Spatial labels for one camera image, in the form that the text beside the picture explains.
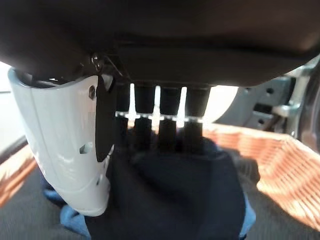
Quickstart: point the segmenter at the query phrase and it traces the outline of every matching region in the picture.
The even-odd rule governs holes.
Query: wicker basket
[[[320,155],[286,134],[212,124],[203,135],[255,159],[258,190],[295,219],[320,231]]]

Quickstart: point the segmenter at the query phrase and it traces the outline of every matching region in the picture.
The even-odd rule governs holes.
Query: dark cloth
[[[239,239],[245,198],[232,158],[205,140],[203,155],[115,148],[107,210],[86,217],[93,239]]]

